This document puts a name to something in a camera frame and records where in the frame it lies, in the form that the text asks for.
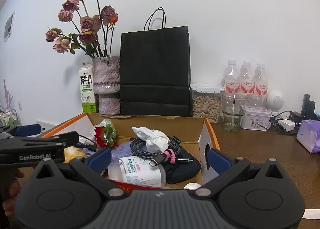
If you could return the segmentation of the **water bottle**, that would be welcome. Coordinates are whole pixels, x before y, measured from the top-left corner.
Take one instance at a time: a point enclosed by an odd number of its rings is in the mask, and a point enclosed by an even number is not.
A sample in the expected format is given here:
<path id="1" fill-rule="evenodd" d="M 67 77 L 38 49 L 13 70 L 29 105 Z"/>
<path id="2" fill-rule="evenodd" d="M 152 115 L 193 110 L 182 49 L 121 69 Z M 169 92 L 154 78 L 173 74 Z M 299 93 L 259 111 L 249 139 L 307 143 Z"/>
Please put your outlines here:
<path id="1" fill-rule="evenodd" d="M 267 95 L 268 92 L 268 78 L 265 71 L 265 65 L 262 63 L 257 64 L 254 71 L 254 92 L 262 97 Z"/>
<path id="2" fill-rule="evenodd" d="M 228 60 L 228 66 L 226 67 L 223 78 L 222 85 L 225 88 L 226 93 L 238 93 L 240 91 L 240 81 L 239 72 L 236 68 L 235 60 Z"/>
<path id="3" fill-rule="evenodd" d="M 240 92 L 245 94 L 253 94 L 255 81 L 254 75 L 251 70 L 251 63 L 249 61 L 244 61 L 242 67 L 240 68 L 239 74 L 240 82 Z"/>

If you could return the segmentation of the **water bottle middle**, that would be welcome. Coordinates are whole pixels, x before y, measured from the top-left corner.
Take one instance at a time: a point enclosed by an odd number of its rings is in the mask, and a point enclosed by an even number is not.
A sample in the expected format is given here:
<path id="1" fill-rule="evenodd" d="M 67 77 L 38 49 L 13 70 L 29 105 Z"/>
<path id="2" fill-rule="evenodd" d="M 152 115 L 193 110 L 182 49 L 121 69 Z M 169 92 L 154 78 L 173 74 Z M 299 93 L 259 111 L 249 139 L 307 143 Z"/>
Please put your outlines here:
<path id="1" fill-rule="evenodd" d="M 249 61 L 244 61 L 242 67 L 240 68 L 239 74 L 240 82 L 240 92 L 245 94 L 253 94 L 255 81 L 254 75 L 251 70 L 251 63 Z"/>

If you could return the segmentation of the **white paper on table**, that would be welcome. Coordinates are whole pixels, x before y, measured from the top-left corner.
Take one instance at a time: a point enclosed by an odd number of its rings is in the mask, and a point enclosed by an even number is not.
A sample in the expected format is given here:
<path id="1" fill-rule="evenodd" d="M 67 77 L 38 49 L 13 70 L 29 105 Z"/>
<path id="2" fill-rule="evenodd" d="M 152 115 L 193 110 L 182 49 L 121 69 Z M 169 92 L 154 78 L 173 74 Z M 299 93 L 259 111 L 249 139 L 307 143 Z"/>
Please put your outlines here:
<path id="1" fill-rule="evenodd" d="M 320 209 L 305 209 L 303 219 L 320 220 Z"/>

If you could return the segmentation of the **white round speaker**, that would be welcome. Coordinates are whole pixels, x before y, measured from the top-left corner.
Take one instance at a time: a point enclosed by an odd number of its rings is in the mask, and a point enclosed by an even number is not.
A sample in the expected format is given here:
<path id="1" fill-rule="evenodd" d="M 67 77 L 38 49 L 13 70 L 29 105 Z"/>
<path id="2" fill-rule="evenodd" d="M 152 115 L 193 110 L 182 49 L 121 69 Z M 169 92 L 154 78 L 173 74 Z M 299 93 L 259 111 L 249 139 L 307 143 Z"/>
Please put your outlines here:
<path id="1" fill-rule="evenodd" d="M 266 104 L 268 109 L 271 109 L 273 111 L 279 111 L 282 109 L 284 102 L 285 100 L 283 94 L 280 91 L 271 90 L 268 92 L 266 98 Z"/>

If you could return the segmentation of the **purple marbled vase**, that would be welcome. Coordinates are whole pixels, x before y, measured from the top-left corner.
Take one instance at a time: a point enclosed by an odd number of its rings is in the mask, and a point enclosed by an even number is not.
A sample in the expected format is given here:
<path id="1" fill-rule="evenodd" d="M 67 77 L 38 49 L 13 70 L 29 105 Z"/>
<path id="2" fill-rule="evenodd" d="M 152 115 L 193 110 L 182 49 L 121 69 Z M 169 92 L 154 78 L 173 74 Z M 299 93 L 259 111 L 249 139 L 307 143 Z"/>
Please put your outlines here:
<path id="1" fill-rule="evenodd" d="M 93 91 L 98 96 L 98 112 L 120 114 L 120 57 L 93 59 Z"/>

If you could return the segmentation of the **white tissue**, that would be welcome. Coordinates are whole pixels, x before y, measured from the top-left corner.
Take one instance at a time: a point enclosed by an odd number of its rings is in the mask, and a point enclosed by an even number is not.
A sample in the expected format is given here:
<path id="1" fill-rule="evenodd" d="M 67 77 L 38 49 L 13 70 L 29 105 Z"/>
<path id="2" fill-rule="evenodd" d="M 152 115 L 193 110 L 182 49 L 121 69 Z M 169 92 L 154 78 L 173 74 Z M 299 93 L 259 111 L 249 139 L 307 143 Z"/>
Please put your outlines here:
<path id="1" fill-rule="evenodd" d="M 169 137 L 160 130 L 146 127 L 132 127 L 139 139 L 146 143 L 146 149 L 152 153 L 162 153 L 169 148 Z"/>

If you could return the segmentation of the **orange cardboard box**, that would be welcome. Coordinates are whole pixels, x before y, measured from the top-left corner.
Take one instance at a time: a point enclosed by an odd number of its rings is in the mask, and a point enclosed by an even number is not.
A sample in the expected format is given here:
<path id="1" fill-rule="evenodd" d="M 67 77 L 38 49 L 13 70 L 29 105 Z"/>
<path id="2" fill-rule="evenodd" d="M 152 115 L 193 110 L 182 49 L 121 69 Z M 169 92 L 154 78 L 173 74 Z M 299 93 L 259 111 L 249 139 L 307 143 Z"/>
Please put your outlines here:
<path id="1" fill-rule="evenodd" d="M 218 176 L 207 161 L 208 150 L 220 149 L 207 118 L 82 113 L 42 133 L 41 136 L 50 137 L 76 131 L 80 135 L 89 137 L 92 135 L 91 131 L 104 119 L 112 122 L 117 133 L 118 144 L 128 142 L 130 138 L 139 137 L 146 142 L 147 150 L 159 153 L 169 148 L 169 140 L 165 137 L 177 138 L 180 146 L 196 157 L 201 164 L 201 171 L 187 182 L 198 182 L 203 185 Z"/>

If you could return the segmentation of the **clear seed container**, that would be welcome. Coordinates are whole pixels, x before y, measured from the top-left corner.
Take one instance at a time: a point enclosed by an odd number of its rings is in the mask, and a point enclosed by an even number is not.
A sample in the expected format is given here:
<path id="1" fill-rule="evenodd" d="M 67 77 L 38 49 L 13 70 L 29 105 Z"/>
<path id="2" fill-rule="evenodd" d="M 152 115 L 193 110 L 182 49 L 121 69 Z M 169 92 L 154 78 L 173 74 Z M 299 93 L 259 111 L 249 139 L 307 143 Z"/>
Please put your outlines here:
<path id="1" fill-rule="evenodd" d="M 193 117 L 207 118 L 213 124 L 219 123 L 224 91 L 225 89 L 218 85 L 191 84 Z"/>

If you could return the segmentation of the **purple tissue pack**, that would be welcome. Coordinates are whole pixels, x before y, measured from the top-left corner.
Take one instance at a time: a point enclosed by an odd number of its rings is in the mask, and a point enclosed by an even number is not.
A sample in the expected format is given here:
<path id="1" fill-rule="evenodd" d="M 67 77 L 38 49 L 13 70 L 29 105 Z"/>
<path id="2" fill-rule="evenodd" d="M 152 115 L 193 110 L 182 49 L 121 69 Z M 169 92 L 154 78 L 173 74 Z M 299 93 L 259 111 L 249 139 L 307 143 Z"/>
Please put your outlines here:
<path id="1" fill-rule="evenodd" d="M 310 154 L 320 152 L 320 121 L 303 120 L 297 133 L 297 140 Z"/>

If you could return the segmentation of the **red rose wrapped flower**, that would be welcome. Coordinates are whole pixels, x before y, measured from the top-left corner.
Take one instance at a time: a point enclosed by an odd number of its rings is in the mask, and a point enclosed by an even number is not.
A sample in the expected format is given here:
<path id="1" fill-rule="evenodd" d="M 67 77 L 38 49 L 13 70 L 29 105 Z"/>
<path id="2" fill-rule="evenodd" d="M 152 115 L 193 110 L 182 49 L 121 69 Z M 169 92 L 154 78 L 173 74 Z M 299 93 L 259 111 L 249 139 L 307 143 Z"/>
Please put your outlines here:
<path id="1" fill-rule="evenodd" d="M 117 132 L 109 119 L 103 119 L 102 122 L 94 126 L 94 138 L 100 148 L 114 149 L 118 146 Z"/>

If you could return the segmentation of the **clear glass jar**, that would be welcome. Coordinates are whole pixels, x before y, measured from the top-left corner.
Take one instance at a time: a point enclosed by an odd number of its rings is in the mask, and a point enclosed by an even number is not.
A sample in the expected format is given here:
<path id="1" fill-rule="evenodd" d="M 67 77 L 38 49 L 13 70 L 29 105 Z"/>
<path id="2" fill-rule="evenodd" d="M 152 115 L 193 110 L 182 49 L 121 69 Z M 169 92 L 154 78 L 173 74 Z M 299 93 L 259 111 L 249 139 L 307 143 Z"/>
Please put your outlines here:
<path id="1" fill-rule="evenodd" d="M 224 93 L 221 106 L 223 128 L 227 131 L 238 131 L 246 107 L 246 94 Z"/>

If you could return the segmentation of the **green white milk carton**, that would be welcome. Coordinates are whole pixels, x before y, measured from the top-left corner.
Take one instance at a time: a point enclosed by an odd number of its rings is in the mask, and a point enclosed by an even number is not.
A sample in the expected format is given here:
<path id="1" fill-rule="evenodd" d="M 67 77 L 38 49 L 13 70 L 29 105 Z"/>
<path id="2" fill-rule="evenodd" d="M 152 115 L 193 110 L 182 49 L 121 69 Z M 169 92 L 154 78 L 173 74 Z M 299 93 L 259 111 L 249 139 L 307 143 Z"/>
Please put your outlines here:
<path id="1" fill-rule="evenodd" d="M 86 62 L 79 69 L 81 105 L 84 113 L 98 112 L 98 97 L 93 91 L 93 64 Z"/>

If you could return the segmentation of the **water bottle right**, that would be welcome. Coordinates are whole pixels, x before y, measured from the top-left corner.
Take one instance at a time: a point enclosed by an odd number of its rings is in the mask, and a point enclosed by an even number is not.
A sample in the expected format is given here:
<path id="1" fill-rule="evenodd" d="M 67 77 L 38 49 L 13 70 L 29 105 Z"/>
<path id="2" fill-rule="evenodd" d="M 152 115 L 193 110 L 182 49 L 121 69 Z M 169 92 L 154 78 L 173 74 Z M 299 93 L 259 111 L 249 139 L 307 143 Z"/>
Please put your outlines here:
<path id="1" fill-rule="evenodd" d="M 268 78 L 265 71 L 265 65 L 262 63 L 257 64 L 254 71 L 254 92 L 262 97 L 267 95 L 268 92 Z"/>

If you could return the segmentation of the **black device stand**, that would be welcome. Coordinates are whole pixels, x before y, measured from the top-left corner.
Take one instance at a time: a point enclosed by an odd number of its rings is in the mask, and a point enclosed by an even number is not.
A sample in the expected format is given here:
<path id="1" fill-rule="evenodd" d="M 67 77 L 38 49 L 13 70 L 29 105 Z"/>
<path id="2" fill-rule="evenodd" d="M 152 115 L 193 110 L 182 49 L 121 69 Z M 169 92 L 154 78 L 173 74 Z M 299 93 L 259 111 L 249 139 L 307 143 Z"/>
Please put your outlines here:
<path id="1" fill-rule="evenodd" d="M 317 120 L 317 115 L 315 113 L 316 102 L 310 100 L 310 95 L 305 94 L 303 97 L 303 104 L 301 110 L 301 116 L 303 120 Z"/>

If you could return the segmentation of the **dried rose bouquet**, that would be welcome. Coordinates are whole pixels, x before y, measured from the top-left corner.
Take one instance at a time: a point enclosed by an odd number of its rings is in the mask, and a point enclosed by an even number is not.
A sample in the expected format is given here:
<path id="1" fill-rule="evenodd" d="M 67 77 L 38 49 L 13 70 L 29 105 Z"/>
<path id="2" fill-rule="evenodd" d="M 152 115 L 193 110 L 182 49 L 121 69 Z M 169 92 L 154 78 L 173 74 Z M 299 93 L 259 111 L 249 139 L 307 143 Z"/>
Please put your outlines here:
<path id="1" fill-rule="evenodd" d="M 72 23 L 74 29 L 65 34 L 60 28 L 49 28 L 46 41 L 53 43 L 53 50 L 64 54 L 81 49 L 90 58 L 105 58 L 112 55 L 113 36 L 116 23 L 119 20 L 116 9 L 107 5 L 100 6 L 97 2 L 98 13 L 90 15 L 85 0 L 66 0 L 58 12 L 57 18 L 61 23 Z"/>

